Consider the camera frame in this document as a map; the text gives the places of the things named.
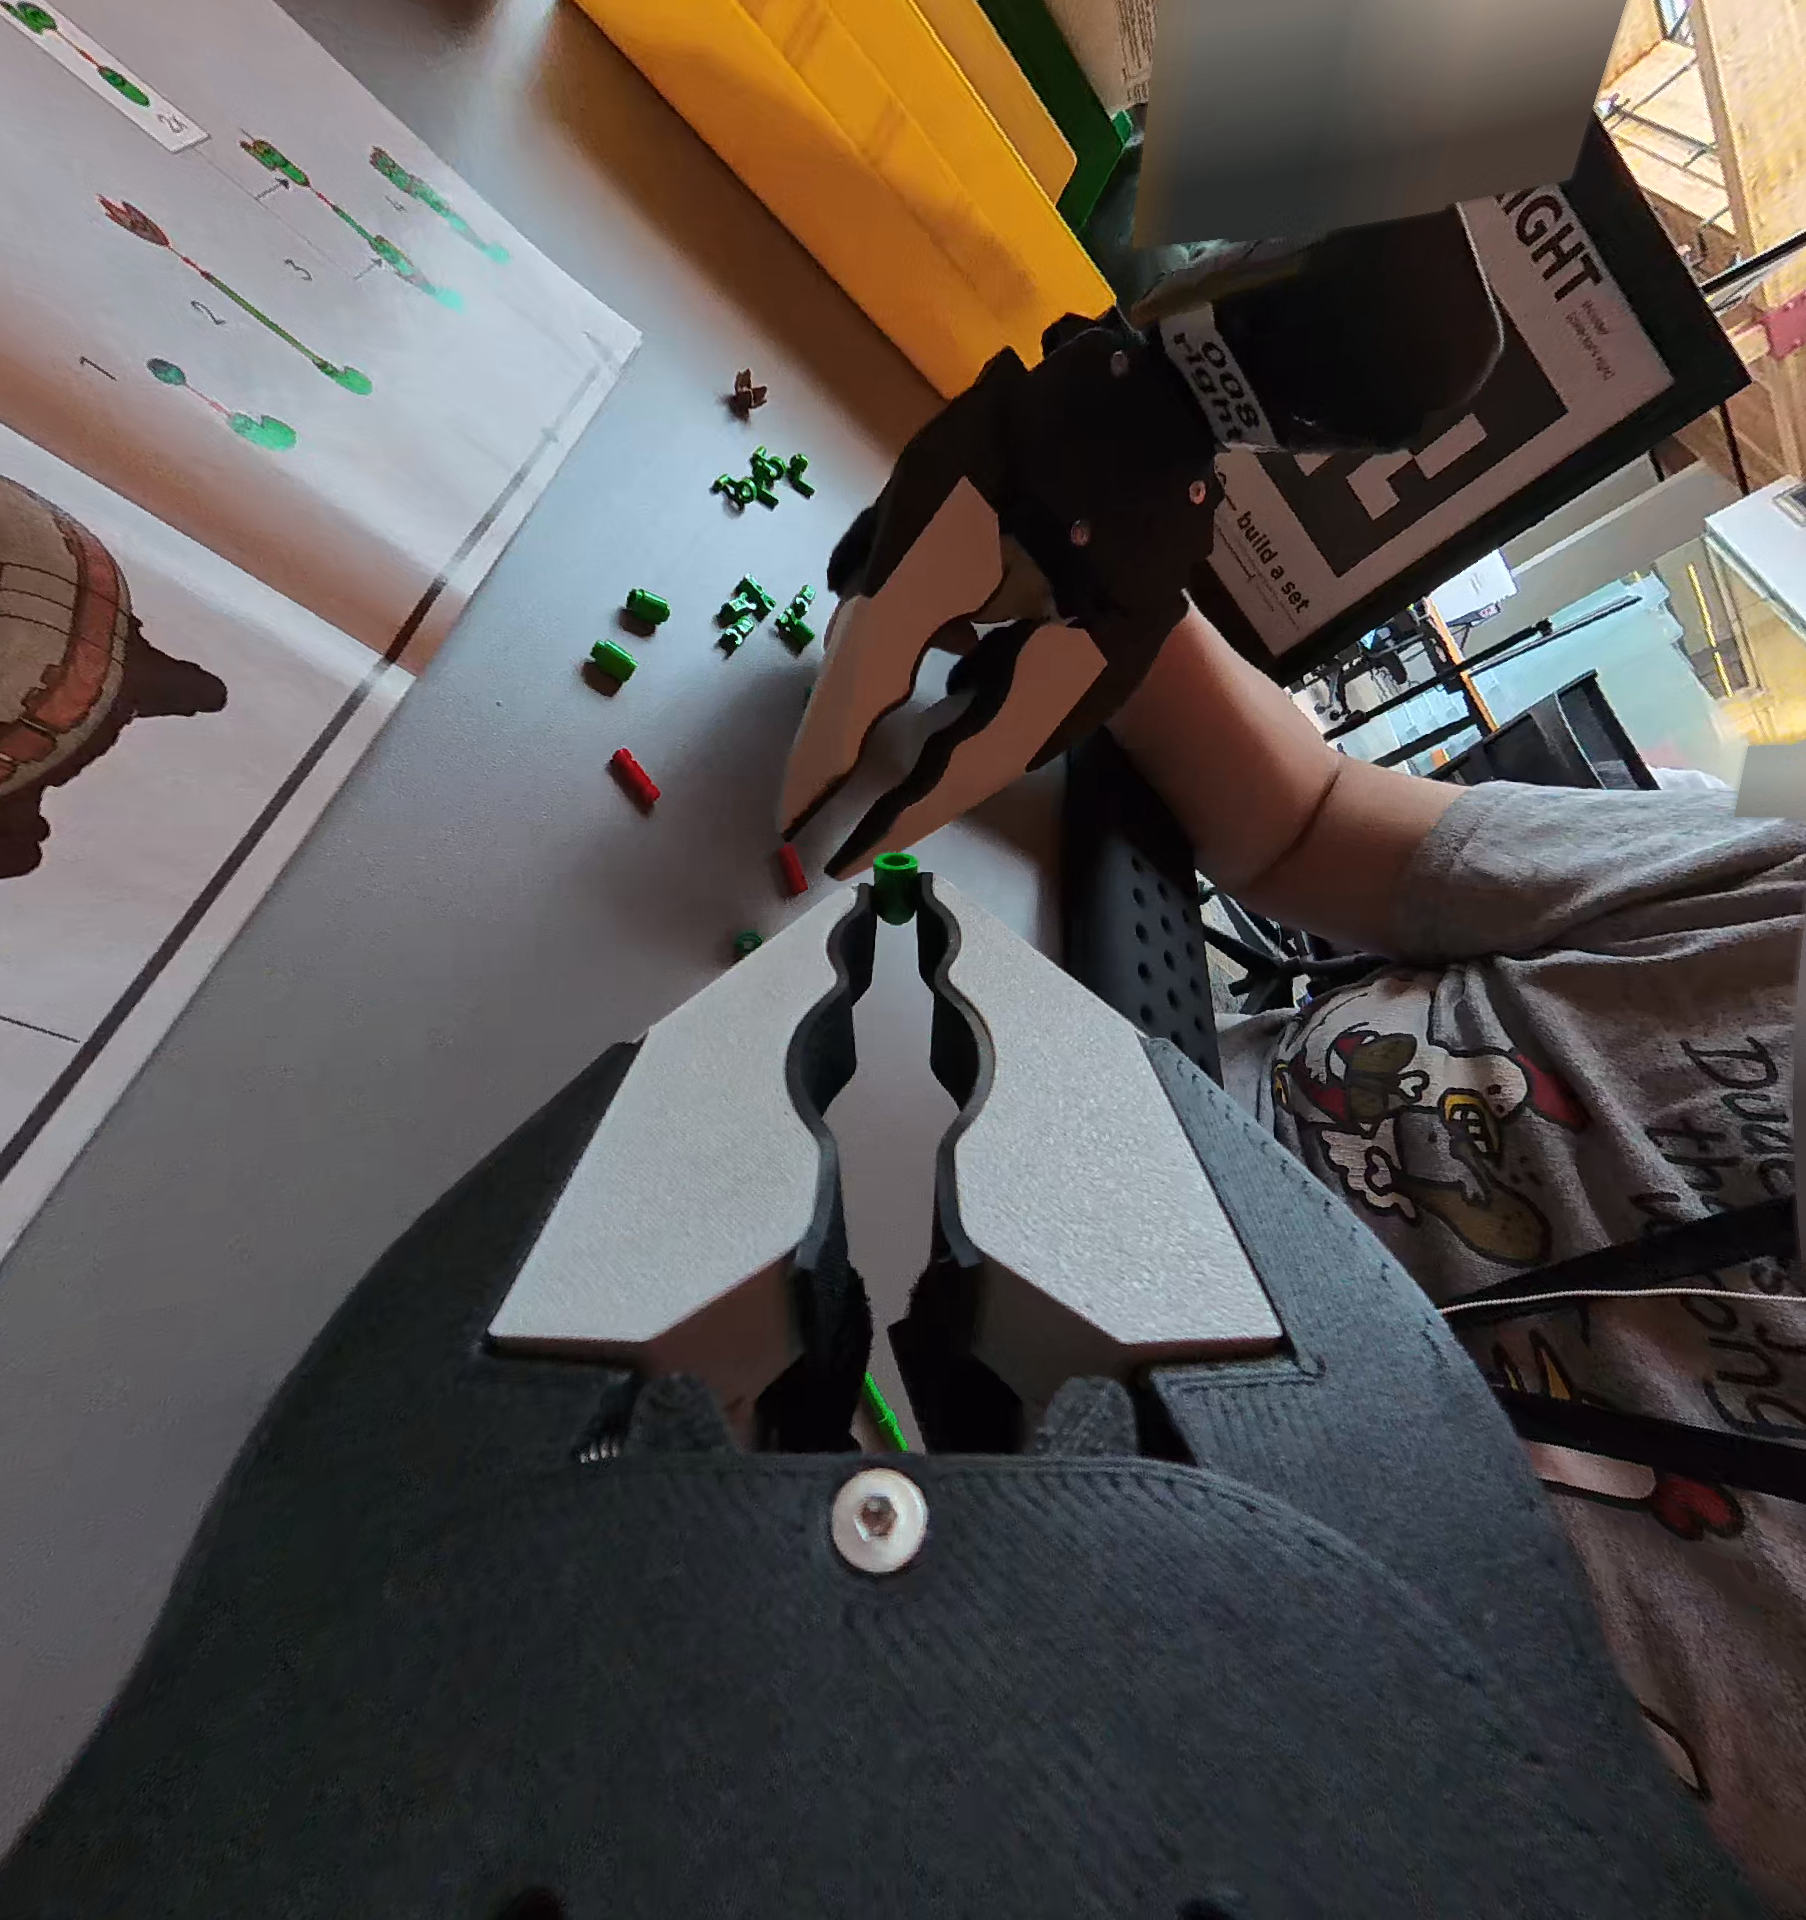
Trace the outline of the green plastic bin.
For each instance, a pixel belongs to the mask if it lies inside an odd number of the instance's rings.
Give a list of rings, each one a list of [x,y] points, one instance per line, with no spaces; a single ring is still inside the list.
[[[1127,111],[1106,108],[1050,4],[981,7],[1069,151],[1074,165],[1058,192],[1058,211],[1062,222],[1083,238],[1131,141]]]

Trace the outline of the grey printed t-shirt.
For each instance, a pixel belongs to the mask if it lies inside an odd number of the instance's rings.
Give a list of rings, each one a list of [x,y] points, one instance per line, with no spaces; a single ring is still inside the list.
[[[1219,1033],[1225,1091],[1447,1306],[1793,1194],[1806,828],[1481,785],[1367,978]],[[1529,1449],[1646,1732],[1806,1917],[1806,1505]]]

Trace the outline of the black background desk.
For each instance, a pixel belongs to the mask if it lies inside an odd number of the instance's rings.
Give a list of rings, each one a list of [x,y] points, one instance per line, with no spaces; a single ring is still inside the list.
[[[1378,765],[1421,772],[1451,785],[1512,781],[1597,791],[1659,786],[1623,729],[1597,673],[1577,676],[1503,724],[1483,694],[1492,666],[1512,663],[1573,636],[1615,611],[1635,609],[1638,594],[1577,618],[1550,616],[1469,656],[1432,603],[1397,614],[1382,631],[1352,641],[1327,663],[1290,685],[1318,731],[1344,743],[1432,698],[1456,698],[1463,711],[1375,755]]]

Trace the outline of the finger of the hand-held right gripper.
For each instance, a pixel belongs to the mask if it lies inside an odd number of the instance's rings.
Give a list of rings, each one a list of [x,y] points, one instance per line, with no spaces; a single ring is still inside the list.
[[[777,818],[784,839],[856,772],[882,717],[912,698],[916,668],[938,631],[978,611],[1004,572],[997,517],[959,480],[880,590],[842,595],[782,781]]]
[[[880,854],[907,854],[1058,754],[1064,723],[1109,663],[1081,626],[1011,622],[951,666],[941,700],[912,713],[916,755],[824,862],[832,881],[865,875]]]

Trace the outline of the person's right forearm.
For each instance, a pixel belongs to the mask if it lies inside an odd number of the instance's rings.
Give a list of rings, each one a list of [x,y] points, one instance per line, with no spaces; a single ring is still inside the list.
[[[1342,755],[1194,605],[1109,732],[1228,896],[1344,948],[1416,951],[1406,879],[1456,786]]]

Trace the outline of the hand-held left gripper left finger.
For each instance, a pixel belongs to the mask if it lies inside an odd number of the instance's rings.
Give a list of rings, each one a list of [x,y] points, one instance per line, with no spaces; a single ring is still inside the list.
[[[695,1376],[741,1445],[837,1452],[867,1376],[827,1112],[857,1065],[867,892],[824,896],[656,1021],[490,1325],[495,1348]]]

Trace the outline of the cluster of green lego connectors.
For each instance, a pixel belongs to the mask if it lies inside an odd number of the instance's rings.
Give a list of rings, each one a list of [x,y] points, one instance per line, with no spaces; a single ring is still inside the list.
[[[729,514],[744,517],[756,507],[774,513],[787,496],[814,499],[817,488],[811,461],[803,452],[780,453],[757,445],[747,467],[736,473],[719,473],[710,484],[710,494],[724,504]]]
[[[817,590],[801,584],[778,602],[753,575],[745,575],[716,611],[716,646],[729,660],[760,628],[770,626],[782,646],[799,657],[817,641],[814,621]]]

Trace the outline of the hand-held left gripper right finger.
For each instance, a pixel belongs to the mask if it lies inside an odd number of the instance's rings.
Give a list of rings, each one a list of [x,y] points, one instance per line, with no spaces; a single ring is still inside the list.
[[[1160,1049],[942,879],[919,883],[916,940],[955,1107],[900,1323],[927,1449],[1020,1452],[1072,1379],[1282,1354]]]

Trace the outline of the black framed marker sign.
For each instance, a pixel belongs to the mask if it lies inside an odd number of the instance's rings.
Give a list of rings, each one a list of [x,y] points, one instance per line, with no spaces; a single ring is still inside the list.
[[[1504,325],[1471,406],[1406,452],[1231,453],[1192,603],[1297,679],[1747,385],[1592,120],[1561,183],[1466,207]]]

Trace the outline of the lego instruction booklet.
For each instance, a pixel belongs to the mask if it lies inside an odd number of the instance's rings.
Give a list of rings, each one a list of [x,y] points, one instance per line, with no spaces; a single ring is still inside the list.
[[[0,1264],[641,333],[277,4],[0,4]]]

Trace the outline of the yellow plastic bin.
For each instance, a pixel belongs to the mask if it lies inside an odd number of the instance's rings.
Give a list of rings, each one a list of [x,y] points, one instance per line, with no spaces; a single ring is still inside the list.
[[[937,393],[1115,302],[1059,218],[1069,151],[981,4],[580,13]]]

